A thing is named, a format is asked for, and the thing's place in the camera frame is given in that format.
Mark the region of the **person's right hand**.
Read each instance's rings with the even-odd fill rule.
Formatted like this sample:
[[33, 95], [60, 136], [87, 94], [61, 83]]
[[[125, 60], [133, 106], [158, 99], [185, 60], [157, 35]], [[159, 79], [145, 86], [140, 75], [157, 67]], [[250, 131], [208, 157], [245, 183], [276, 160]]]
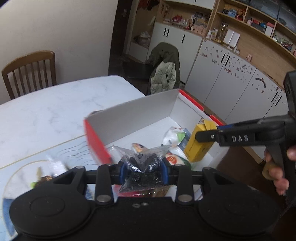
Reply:
[[[290, 147], [287, 150], [287, 156], [291, 161], [296, 161], [296, 146]], [[269, 175], [274, 179], [274, 186], [276, 187], [276, 192], [279, 195], [284, 195], [288, 190], [290, 184], [289, 181], [283, 177], [283, 170], [276, 166], [269, 169]]]

